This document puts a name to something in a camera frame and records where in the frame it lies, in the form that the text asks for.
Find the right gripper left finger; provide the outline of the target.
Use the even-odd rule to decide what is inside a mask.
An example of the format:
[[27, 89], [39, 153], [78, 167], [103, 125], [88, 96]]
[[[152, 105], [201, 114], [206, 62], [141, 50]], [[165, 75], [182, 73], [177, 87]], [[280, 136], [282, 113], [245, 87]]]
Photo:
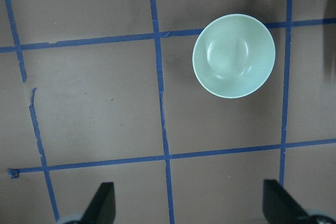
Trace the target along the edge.
[[116, 216], [114, 183], [101, 183], [80, 223], [114, 223]]

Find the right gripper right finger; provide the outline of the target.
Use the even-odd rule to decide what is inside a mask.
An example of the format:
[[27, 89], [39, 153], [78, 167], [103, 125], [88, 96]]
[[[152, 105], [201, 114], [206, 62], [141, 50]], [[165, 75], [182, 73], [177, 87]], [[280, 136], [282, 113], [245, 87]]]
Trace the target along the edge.
[[263, 181], [262, 209], [268, 223], [307, 223], [308, 213], [274, 179]]

